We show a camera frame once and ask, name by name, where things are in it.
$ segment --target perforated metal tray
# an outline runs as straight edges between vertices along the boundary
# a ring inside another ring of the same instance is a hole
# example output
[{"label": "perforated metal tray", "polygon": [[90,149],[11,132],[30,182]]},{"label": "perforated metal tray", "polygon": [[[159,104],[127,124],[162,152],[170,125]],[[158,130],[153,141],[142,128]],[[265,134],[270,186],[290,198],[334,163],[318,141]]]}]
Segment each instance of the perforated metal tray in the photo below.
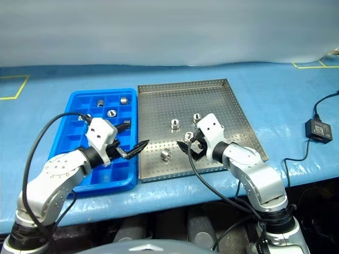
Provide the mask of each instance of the perforated metal tray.
[{"label": "perforated metal tray", "polygon": [[[138,86],[138,104],[139,141],[150,140],[139,157],[142,182],[193,174],[187,155],[176,142],[195,130],[194,113],[202,117],[214,113],[225,127],[227,141],[254,148],[264,161],[268,160],[226,79]],[[171,129],[171,119],[179,120],[179,130]],[[165,148],[172,153],[167,162],[160,158]],[[205,157],[196,167],[201,173],[225,170],[222,164]]]}]

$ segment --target black power adapter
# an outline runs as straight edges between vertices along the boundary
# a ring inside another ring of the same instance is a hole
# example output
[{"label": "black power adapter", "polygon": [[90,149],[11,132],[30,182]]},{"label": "black power adapter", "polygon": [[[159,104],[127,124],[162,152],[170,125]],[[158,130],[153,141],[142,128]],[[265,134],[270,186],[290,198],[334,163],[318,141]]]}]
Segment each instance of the black power adapter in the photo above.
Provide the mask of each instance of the black power adapter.
[{"label": "black power adapter", "polygon": [[332,141],[332,131],[329,124],[310,119],[305,123],[306,137],[319,141],[321,143],[329,143]]}]

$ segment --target table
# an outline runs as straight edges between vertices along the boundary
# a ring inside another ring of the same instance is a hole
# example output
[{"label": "table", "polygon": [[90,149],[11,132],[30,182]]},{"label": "table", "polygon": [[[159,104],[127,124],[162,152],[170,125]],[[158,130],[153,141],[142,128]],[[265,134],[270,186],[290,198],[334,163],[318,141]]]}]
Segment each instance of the table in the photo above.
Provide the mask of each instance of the table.
[{"label": "table", "polygon": [[[244,113],[285,185],[282,159],[302,158],[306,152],[304,123],[313,105],[339,89],[339,57],[326,56],[310,64],[234,63],[209,67],[34,66],[0,69],[0,233],[14,221],[22,188],[26,157],[38,132],[54,115],[64,111],[76,90],[227,78]],[[303,162],[289,161],[291,185],[339,176],[339,98],[322,102],[321,119],[332,127],[334,140],[310,144]],[[38,147],[30,171],[33,179],[47,160],[58,124]],[[228,197],[237,180],[227,171],[203,177]],[[139,183],[127,192],[79,198],[61,226],[88,223],[139,213],[186,206],[218,197],[195,177]],[[64,209],[70,204],[67,200]]]}]

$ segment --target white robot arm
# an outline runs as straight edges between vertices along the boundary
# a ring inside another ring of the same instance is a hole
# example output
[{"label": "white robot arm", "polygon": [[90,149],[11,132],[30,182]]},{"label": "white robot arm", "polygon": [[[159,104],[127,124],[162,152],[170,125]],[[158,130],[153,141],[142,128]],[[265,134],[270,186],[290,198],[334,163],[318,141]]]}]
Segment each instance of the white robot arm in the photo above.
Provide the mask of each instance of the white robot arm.
[{"label": "white robot arm", "polygon": [[[264,163],[254,149],[227,143],[224,128],[214,114],[205,116],[197,123],[197,128],[199,130],[195,136],[203,137],[207,144],[207,159],[223,163],[243,184],[253,209],[265,222],[262,249],[272,254],[309,254],[299,223],[288,208],[287,195],[279,174]],[[259,234],[263,231],[260,225],[258,223],[257,226]]]}]

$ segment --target metal cylinder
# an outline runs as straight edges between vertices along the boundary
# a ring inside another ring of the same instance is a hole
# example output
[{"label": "metal cylinder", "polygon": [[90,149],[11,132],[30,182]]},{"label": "metal cylinder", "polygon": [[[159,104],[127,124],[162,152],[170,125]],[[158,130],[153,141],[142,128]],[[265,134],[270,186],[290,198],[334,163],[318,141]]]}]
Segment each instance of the metal cylinder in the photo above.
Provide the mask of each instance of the metal cylinder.
[{"label": "metal cylinder", "polygon": [[108,117],[116,117],[117,116],[117,111],[116,110],[108,110],[107,111],[107,116]]},{"label": "metal cylinder", "polygon": [[103,107],[104,106],[104,100],[103,99],[98,100],[98,102],[96,103],[96,106],[97,107]]},{"label": "metal cylinder", "polygon": [[120,103],[121,103],[122,105],[128,104],[128,98],[127,98],[127,97],[121,97],[121,98],[120,98]]},{"label": "metal cylinder", "polygon": [[171,129],[172,130],[177,130],[180,128],[180,123],[178,119],[172,119],[171,120]]},{"label": "metal cylinder", "polygon": [[164,150],[161,151],[160,157],[164,161],[168,161],[171,157],[171,151],[168,148],[165,148]]},{"label": "metal cylinder", "polygon": [[201,115],[199,113],[195,113],[193,115],[193,123],[198,123],[201,120]]}]

